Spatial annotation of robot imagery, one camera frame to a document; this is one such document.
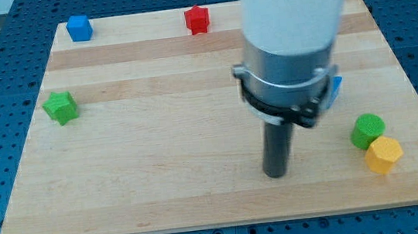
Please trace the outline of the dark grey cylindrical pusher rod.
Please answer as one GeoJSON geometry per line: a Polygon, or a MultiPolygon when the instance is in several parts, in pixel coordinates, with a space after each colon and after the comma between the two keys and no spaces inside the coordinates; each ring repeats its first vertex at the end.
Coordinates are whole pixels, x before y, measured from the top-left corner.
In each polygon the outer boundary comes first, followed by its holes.
{"type": "Polygon", "coordinates": [[[293,124],[264,124],[263,165],[264,173],[272,178],[282,177],[287,172],[290,156],[293,124]]]}

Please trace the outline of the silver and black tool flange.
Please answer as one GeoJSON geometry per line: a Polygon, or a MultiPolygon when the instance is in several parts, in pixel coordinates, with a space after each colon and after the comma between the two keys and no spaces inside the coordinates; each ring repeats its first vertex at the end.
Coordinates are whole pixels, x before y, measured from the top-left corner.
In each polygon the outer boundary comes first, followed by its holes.
{"type": "Polygon", "coordinates": [[[244,41],[243,62],[232,68],[250,112],[271,126],[311,128],[327,109],[337,65],[332,44],[319,50],[280,55],[244,41]]]}

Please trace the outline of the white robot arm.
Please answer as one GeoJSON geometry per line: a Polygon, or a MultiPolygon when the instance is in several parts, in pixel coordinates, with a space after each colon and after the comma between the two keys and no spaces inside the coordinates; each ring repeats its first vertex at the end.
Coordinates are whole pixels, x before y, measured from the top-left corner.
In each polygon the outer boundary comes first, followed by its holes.
{"type": "Polygon", "coordinates": [[[264,122],[262,169],[282,177],[294,126],[315,126],[333,101],[331,51],[344,0],[239,1],[244,53],[232,75],[264,122]]]}

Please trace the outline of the blue block behind arm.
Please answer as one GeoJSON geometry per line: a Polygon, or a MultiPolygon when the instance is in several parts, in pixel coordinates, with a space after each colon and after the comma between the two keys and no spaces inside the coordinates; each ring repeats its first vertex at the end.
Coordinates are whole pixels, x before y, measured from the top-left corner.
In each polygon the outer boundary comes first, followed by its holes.
{"type": "Polygon", "coordinates": [[[327,109],[330,109],[330,107],[334,104],[334,102],[336,101],[336,98],[339,94],[339,89],[341,86],[341,82],[343,81],[343,77],[337,75],[336,77],[334,77],[333,82],[332,82],[332,90],[331,90],[331,96],[329,99],[329,102],[327,103],[327,109]]]}

